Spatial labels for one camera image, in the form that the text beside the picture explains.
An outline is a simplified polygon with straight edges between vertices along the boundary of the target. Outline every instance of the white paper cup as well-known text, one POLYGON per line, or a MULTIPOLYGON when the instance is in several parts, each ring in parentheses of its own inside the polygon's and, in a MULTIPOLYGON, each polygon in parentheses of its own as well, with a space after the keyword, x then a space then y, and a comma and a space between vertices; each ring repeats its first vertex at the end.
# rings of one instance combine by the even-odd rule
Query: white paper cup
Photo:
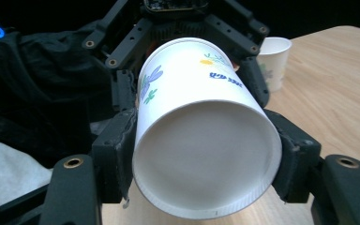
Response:
POLYGON ((270 92, 282 87, 291 46, 292 42, 284 37, 266 37, 262 42, 257 61, 270 92))
POLYGON ((256 201, 281 159, 277 130, 217 46, 179 38, 155 50, 139 79, 135 182, 180 218, 219 218, 256 201))

